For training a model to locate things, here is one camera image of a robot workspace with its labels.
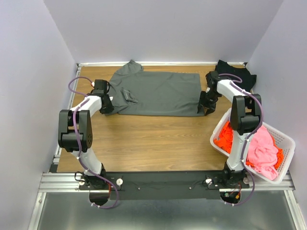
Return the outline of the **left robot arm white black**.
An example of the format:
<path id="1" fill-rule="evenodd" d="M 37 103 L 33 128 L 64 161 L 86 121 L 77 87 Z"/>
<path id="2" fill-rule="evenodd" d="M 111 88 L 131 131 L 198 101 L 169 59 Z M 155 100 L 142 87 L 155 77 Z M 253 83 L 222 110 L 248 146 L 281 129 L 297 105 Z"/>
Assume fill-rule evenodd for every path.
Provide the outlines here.
<path id="1" fill-rule="evenodd" d="M 59 112 L 58 144 L 62 149 L 70 152 L 83 168 L 85 184 L 91 184 L 95 189 L 102 189 L 105 185 L 109 189 L 115 187 L 107 178 L 103 164 L 97 159 L 93 144 L 91 117 L 96 113 L 109 114 L 114 110 L 108 95 L 110 83 L 106 80 L 90 81 L 93 89 L 85 94 L 68 88 L 84 99 L 75 107 Z"/>

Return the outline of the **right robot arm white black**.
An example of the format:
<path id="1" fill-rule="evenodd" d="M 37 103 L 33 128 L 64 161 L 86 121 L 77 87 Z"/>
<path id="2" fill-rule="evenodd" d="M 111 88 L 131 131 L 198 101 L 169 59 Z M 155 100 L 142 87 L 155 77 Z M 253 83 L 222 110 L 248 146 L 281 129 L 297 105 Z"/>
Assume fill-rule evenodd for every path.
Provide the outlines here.
<path id="1" fill-rule="evenodd" d="M 231 188 L 242 182 L 248 169 L 246 158 L 250 142 L 262 126 L 263 109 L 261 97 L 251 94 L 236 85 L 242 80 L 233 74 L 219 74 L 210 71 L 206 75 L 207 90 L 200 94 L 197 112 L 205 115 L 215 112 L 216 103 L 222 96 L 227 98 L 232 107 L 230 110 L 230 125 L 233 129 L 233 142 L 230 156 L 222 171 L 213 173 L 211 180 L 215 186 Z"/>

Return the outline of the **grey t shirt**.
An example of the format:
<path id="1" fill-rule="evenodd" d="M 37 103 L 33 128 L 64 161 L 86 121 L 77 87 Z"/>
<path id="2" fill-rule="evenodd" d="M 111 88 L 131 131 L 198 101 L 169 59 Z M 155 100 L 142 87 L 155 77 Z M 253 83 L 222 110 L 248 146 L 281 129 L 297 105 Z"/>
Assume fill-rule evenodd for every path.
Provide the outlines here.
<path id="1" fill-rule="evenodd" d="M 197 117 L 198 73 L 145 71 L 131 60 L 110 79 L 111 114 Z"/>

